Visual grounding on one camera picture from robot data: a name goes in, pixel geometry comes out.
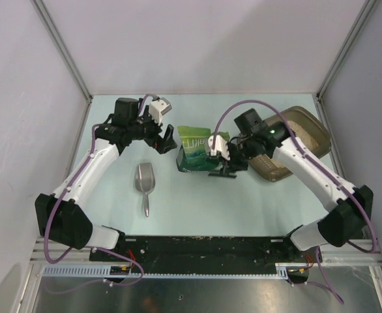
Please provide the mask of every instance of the white wall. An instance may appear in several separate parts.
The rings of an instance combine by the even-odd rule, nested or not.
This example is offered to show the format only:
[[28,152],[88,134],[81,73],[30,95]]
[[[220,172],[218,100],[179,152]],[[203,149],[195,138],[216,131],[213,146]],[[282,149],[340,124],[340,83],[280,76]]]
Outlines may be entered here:
[[382,248],[382,1],[324,101],[348,178],[374,190]]
[[38,236],[35,199],[62,181],[85,106],[31,2],[0,0],[1,313]]
[[316,92],[365,0],[45,0],[92,94]]

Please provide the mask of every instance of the robotic arm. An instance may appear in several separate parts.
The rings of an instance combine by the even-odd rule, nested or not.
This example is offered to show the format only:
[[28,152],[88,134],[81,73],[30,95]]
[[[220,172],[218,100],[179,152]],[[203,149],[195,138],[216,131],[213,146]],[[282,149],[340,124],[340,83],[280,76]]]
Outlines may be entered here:
[[[221,136],[208,140],[207,152],[220,157],[222,168],[211,175],[235,177],[239,170],[247,170],[248,160],[260,154],[281,162],[296,175],[320,200],[329,214],[309,225],[299,226],[286,237],[297,250],[305,251],[314,246],[330,243],[344,245],[360,231],[365,221],[353,201],[342,190],[347,190],[362,205],[368,217],[371,215],[373,193],[367,186],[357,188],[326,167],[295,134],[291,134],[283,122],[268,126],[254,109],[235,119],[242,137],[236,143],[226,142]],[[338,184],[326,175],[331,173]]]
[[103,124],[94,126],[92,150],[87,151],[75,170],[51,195],[41,194],[36,199],[41,236],[45,236],[49,216],[58,205],[49,239],[76,249],[85,246],[114,248],[119,232],[94,225],[82,209],[98,180],[133,140],[144,140],[160,154],[177,147],[172,125],[168,125],[164,137],[159,135],[162,117],[171,110],[171,104],[164,98],[156,98],[145,107],[143,115],[138,116],[141,101],[144,100],[117,99],[114,114]]

